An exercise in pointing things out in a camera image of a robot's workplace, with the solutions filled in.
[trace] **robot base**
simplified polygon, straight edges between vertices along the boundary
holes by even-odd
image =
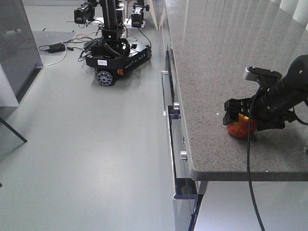
[[[101,86],[113,85],[128,70],[136,68],[151,58],[150,46],[136,42],[132,47],[134,48],[130,50],[128,57],[114,58],[106,58],[99,48],[97,51],[95,47],[92,48],[92,56],[86,57],[86,63],[96,69],[96,80]]]

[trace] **caster wheel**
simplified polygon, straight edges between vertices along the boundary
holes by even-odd
[[[151,50],[149,45],[146,45],[146,47],[148,49],[147,53],[146,53],[146,59],[151,59],[151,57],[152,57],[152,50]]]
[[[97,73],[96,80],[101,86],[111,86],[114,83],[114,77],[108,71],[100,71]]]

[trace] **white label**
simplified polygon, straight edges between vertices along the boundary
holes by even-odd
[[[100,66],[107,66],[107,60],[98,59],[98,60],[97,60],[97,65],[100,65]]]

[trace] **cabinet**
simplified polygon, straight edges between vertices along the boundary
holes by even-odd
[[[190,178],[187,163],[179,88],[167,17],[162,23],[162,34],[165,49],[165,69],[161,72],[164,99],[162,110],[166,116],[168,148],[173,172],[175,227],[176,231],[192,231],[198,212],[196,207],[200,206],[202,195],[197,193],[196,182]]]

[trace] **window blind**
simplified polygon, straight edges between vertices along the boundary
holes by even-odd
[[[308,0],[271,0],[308,30]]]

